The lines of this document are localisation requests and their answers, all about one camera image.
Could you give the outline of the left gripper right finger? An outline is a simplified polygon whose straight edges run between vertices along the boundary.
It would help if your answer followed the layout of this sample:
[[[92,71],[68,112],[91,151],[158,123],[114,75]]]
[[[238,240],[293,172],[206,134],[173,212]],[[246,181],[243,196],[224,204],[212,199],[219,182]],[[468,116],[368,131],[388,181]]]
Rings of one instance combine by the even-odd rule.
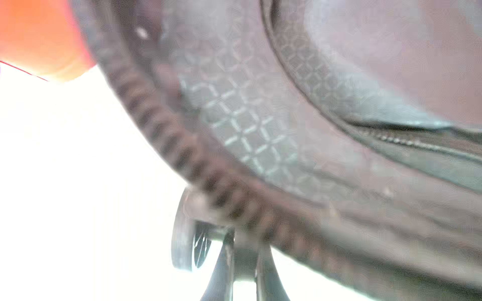
[[[256,266],[257,301],[290,301],[272,257],[271,247],[262,245]]]

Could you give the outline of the black suitcase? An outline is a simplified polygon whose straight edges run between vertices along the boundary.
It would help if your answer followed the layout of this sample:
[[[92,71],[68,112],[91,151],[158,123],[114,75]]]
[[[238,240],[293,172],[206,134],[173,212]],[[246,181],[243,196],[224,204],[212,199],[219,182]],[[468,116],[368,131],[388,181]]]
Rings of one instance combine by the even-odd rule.
[[[187,182],[171,260],[234,232],[372,300],[481,299],[480,1],[71,1]]]

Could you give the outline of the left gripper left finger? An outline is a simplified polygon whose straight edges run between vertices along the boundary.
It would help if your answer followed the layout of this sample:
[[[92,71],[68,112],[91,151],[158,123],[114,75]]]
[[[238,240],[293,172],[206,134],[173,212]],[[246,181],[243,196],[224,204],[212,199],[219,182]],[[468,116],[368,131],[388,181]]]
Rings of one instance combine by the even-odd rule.
[[[234,232],[228,232],[201,301],[233,301]]]

